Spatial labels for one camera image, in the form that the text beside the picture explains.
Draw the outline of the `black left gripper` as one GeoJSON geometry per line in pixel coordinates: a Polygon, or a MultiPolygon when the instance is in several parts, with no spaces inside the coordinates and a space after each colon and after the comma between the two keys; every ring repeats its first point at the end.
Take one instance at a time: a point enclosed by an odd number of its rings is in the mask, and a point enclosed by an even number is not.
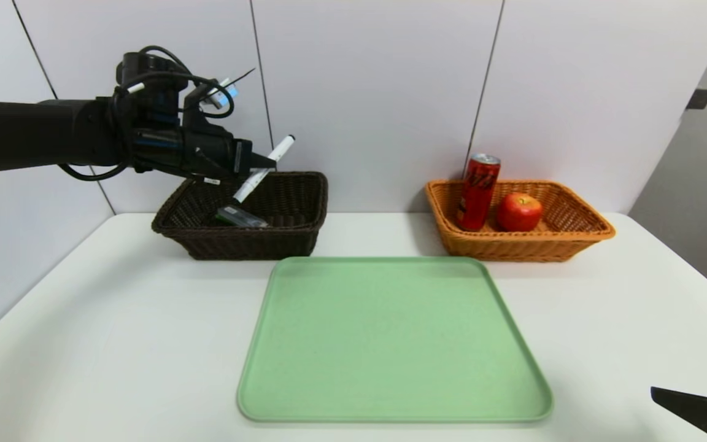
{"type": "Polygon", "coordinates": [[[252,143],[235,138],[218,125],[183,128],[182,169],[207,178],[221,179],[248,174],[252,169],[275,169],[277,160],[252,153],[252,143]]]}

